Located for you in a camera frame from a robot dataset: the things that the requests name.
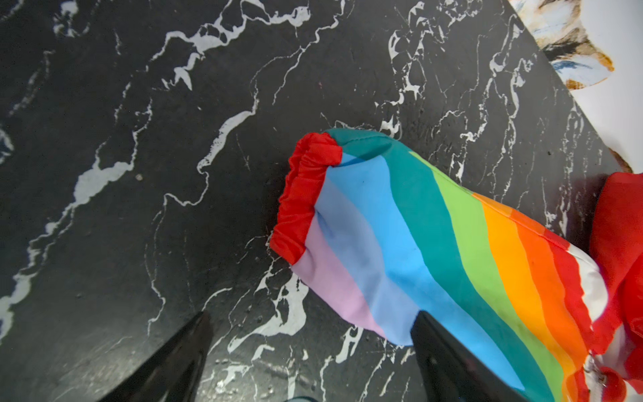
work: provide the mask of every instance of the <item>white painted surface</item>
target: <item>white painted surface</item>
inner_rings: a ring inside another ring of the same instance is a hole
[[[643,172],[643,1],[583,0],[581,20],[590,40],[614,63],[605,81],[572,91],[599,135]]]

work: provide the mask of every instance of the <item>yellow stripe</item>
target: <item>yellow stripe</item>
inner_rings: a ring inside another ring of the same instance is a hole
[[[562,389],[562,394],[567,400],[570,393],[563,378],[566,373],[575,372],[574,363],[547,327],[542,301],[532,280],[527,254],[518,237],[516,223],[489,203],[482,203],[482,206],[489,230],[491,253],[498,266],[507,296],[520,320],[558,362],[560,370],[546,372],[545,377],[552,390]],[[554,397],[556,400],[561,399],[560,394]]]

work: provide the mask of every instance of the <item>blue stripe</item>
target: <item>blue stripe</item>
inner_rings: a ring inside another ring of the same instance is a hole
[[[382,251],[366,219],[329,180],[315,209],[324,238],[355,280],[386,338],[396,345],[413,345],[411,328],[420,308],[386,276]]]
[[[329,168],[328,181],[369,223],[380,245],[386,274],[496,375],[511,387],[523,390],[518,375],[495,342],[435,281],[424,264],[422,252],[393,199],[386,160],[376,156],[362,163]]]

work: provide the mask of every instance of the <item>teal stripe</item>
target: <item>teal stripe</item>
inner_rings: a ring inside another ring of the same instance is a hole
[[[498,345],[525,385],[532,401],[551,402],[545,376],[516,333],[489,307],[471,284],[457,246],[440,189],[430,170],[402,143],[374,131],[331,129],[343,151],[363,160],[382,155],[390,168],[395,203],[435,280]]]

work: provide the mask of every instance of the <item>pink stripe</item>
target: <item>pink stripe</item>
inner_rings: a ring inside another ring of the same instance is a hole
[[[362,292],[324,239],[317,215],[312,219],[305,245],[306,251],[293,265],[293,272],[344,320],[385,338]]]

